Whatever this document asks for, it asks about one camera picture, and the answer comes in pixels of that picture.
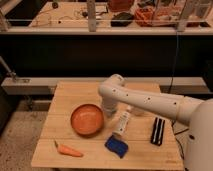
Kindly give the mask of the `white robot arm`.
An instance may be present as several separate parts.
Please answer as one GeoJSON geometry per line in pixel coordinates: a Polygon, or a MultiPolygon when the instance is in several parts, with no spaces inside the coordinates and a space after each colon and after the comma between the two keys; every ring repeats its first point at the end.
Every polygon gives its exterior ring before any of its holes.
{"type": "Polygon", "coordinates": [[[125,88],[124,82],[114,74],[99,85],[102,110],[111,116],[122,102],[188,126],[185,171],[213,171],[213,99],[138,91],[125,88]]]}

